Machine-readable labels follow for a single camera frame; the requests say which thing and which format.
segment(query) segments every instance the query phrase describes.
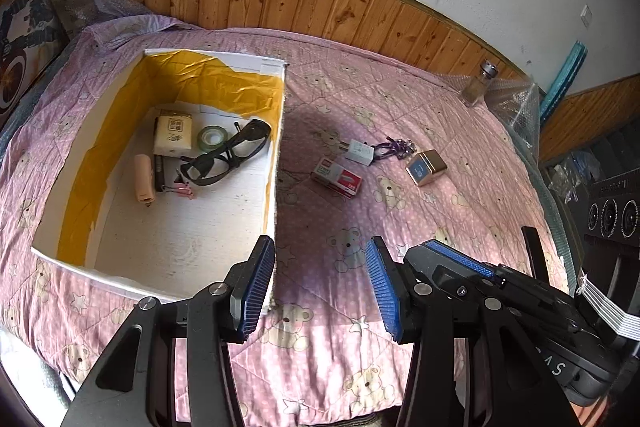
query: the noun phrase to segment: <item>glass jar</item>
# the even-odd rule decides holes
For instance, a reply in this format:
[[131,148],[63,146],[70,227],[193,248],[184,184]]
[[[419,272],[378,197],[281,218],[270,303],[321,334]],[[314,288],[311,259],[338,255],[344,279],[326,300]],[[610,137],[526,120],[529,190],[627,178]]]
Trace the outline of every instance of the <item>glass jar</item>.
[[498,69],[488,60],[480,64],[480,75],[472,77],[458,96],[466,107],[473,107],[494,81]]

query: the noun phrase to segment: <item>white charger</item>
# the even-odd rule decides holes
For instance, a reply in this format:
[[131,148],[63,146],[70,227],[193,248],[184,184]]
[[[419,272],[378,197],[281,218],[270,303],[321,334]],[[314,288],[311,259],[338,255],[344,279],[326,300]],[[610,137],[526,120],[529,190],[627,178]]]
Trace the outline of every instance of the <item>white charger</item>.
[[340,142],[340,149],[344,152],[344,157],[362,165],[371,165],[373,161],[373,147],[366,143],[359,142],[357,140],[351,140],[347,145],[345,142]]

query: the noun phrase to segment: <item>framed picture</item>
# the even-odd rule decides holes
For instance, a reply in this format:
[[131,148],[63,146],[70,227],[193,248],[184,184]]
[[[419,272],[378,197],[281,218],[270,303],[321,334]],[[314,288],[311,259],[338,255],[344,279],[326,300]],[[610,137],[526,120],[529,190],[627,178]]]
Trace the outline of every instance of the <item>framed picture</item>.
[[0,128],[66,43],[51,0],[0,0]]

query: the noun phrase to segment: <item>pink bedsheet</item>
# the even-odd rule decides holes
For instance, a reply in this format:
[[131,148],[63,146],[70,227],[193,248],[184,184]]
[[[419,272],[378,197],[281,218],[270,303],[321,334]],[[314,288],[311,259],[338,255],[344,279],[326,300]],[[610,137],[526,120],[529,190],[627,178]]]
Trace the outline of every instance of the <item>pink bedsheet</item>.
[[[82,119],[146,48],[267,55],[290,64],[277,188],[279,304],[246,344],[230,346],[247,425],[328,423],[401,402],[411,347],[394,344],[381,322],[363,267],[372,235],[397,259],[437,237],[476,259],[528,272],[520,227],[530,225],[540,232],[552,284],[566,290],[526,169],[483,104],[468,109],[433,75],[335,42],[138,16],[84,31],[0,169],[2,322],[52,367],[82,381],[134,305],[38,260],[30,245]],[[364,179],[353,200],[309,179],[320,156],[338,156],[339,139],[376,143],[386,136],[436,148],[447,173],[418,188],[395,158],[368,168],[342,160]],[[185,418],[184,372],[176,384],[178,417]]]

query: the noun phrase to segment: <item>metal jar lid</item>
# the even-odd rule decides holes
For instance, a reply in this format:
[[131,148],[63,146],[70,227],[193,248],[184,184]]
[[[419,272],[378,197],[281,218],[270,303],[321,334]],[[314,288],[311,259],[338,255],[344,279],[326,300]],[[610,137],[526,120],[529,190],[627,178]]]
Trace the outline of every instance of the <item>metal jar lid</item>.
[[480,73],[485,78],[491,80],[492,78],[495,78],[495,75],[498,74],[498,68],[496,68],[488,60],[485,60],[482,64],[480,64]]

